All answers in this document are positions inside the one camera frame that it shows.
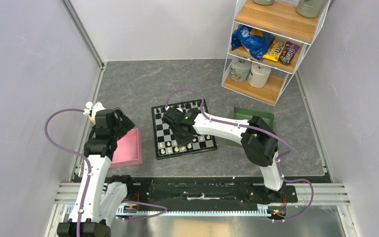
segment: blue chip bag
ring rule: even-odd
[[[252,57],[262,60],[273,40],[274,35],[271,33],[240,25],[231,35],[231,49],[243,46]]]

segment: gray canister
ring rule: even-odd
[[[254,0],[254,3],[259,5],[271,5],[274,3],[274,0]]]
[[[327,0],[300,0],[296,11],[307,18],[316,18],[320,15]]]

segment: yellow candy bag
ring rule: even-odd
[[[266,54],[263,56],[263,58],[272,60],[274,62],[278,62],[278,58],[282,54],[282,51],[284,49],[284,45],[285,44],[277,42],[274,40],[271,44],[271,47],[269,47],[268,52],[266,52]]]

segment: chessboard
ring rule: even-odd
[[[201,100],[185,101],[169,106],[181,108],[185,113],[191,108],[200,109]],[[204,111],[208,112],[207,105],[204,101]],[[166,112],[164,105],[152,107],[154,146],[156,150],[156,159],[165,159],[178,157],[186,154],[207,152],[217,150],[216,139],[210,135],[197,135],[193,138],[192,143],[187,146],[178,146],[174,134],[169,125],[162,122],[163,114]]]

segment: white metal shelf frame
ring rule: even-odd
[[[287,3],[287,4],[291,4],[291,5],[297,5],[299,3],[299,0],[276,0],[276,1],[284,2],[284,3]],[[238,0],[236,2],[236,7],[235,7],[233,18],[236,18],[236,16],[239,14],[240,10],[244,6],[245,2],[246,2],[246,0]],[[235,58],[242,58],[242,59],[248,60],[248,61],[250,61],[252,63],[261,64],[261,65],[265,65],[265,66],[271,67],[272,68],[272,70],[271,70],[271,74],[272,75],[284,78],[284,83],[283,83],[283,85],[282,85],[282,87],[280,89],[280,92],[278,94],[277,100],[275,102],[275,105],[276,105],[277,102],[278,102],[278,100],[279,100],[279,98],[281,97],[282,93],[287,88],[287,85],[291,82],[291,80],[293,79],[296,71],[299,69],[300,64],[302,63],[304,57],[306,56],[307,52],[309,51],[311,45],[314,43],[314,40],[316,39],[317,35],[320,33],[320,30],[323,27],[323,24],[324,24],[325,19],[326,19],[326,15],[328,13],[328,9],[329,9],[330,3],[331,3],[331,0],[328,0],[326,2],[326,5],[324,6],[324,8],[322,10],[322,13],[319,16],[319,19],[317,21],[317,26],[316,26],[316,29],[315,29],[315,32],[314,32],[314,35],[313,35],[313,40],[312,40],[311,43],[304,42],[304,41],[301,41],[301,40],[298,40],[298,39],[294,39],[294,38],[291,38],[291,37],[288,37],[288,36],[285,36],[285,35],[277,34],[277,33],[272,32],[272,31],[267,31],[265,29],[261,29],[261,28],[259,28],[257,26],[248,25],[248,24],[241,23],[241,22],[238,22],[238,21],[234,20],[233,24],[232,24],[232,28],[231,28],[231,33],[230,33],[230,39],[229,39],[229,44],[228,44],[228,49],[227,49],[227,55],[226,55],[225,68],[223,70],[222,86],[224,88],[226,88],[226,89],[229,89],[229,88],[227,88],[227,87],[224,86],[224,83],[225,83],[225,80],[226,80],[226,78],[227,78],[227,76],[228,76],[228,74],[230,72],[230,65],[235,61]],[[299,55],[299,59],[297,60],[297,64],[296,64],[294,70],[292,72],[288,72],[288,71],[285,71],[285,70],[280,69],[278,67],[270,66],[270,65],[267,65],[265,63],[252,60],[250,58],[244,57],[242,55],[239,55],[239,54],[237,54],[235,52],[230,51],[230,49],[231,49],[231,34],[239,26],[239,24],[245,25],[245,26],[249,26],[249,27],[261,30],[261,31],[266,31],[266,32],[272,33],[275,36],[281,36],[281,37],[286,38],[287,40],[292,40],[292,41],[294,41],[296,43],[302,43],[303,47],[302,47],[301,51],[299,52],[299,54],[300,54]],[[232,90],[232,91],[237,92],[239,94],[243,94],[243,93],[235,91],[233,89],[229,89],[229,90]]]

